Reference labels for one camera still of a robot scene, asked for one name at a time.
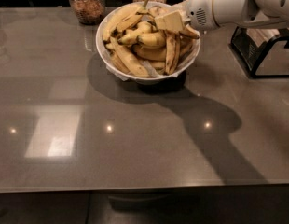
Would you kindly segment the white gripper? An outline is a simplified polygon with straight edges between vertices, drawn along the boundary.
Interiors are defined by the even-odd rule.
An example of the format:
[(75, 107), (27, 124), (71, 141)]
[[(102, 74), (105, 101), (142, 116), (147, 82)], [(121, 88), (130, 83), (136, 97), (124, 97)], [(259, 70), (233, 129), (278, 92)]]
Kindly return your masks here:
[(173, 8), (179, 9), (180, 12), (175, 10), (156, 16), (155, 24), (159, 30), (172, 32), (182, 31), (184, 22), (196, 30), (217, 29), (219, 25), (214, 17), (213, 2), (214, 0), (184, 0), (173, 6)]

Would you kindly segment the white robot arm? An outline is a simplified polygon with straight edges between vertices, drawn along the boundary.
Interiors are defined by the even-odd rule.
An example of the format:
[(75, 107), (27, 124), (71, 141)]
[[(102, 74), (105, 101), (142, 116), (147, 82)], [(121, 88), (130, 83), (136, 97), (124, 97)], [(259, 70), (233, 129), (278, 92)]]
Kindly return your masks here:
[(186, 26), (214, 30), (227, 24), (242, 28), (289, 27), (289, 0), (185, 0), (155, 18), (161, 30), (180, 32)]

